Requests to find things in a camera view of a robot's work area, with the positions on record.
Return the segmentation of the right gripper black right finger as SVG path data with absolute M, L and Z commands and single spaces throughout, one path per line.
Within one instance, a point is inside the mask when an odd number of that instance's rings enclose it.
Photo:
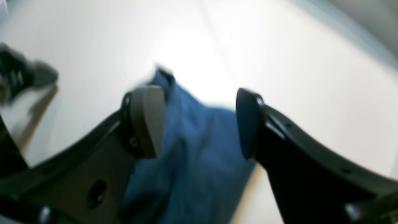
M 398 184 L 338 155 L 262 97 L 239 88 L 243 157 L 267 172 L 285 224 L 396 224 Z

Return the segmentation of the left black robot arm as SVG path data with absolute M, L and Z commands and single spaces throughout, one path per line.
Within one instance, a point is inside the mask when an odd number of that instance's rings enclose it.
M 0 45 L 1 104 L 11 104 L 27 89 L 41 89 L 58 81 L 59 73 L 40 60 L 28 60 L 5 43 Z

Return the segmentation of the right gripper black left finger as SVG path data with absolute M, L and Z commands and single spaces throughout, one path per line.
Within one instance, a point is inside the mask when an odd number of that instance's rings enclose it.
M 40 165 L 1 179 L 1 216 L 23 224 L 116 224 L 136 161 L 160 155 L 164 90 L 126 93 L 121 108 Z

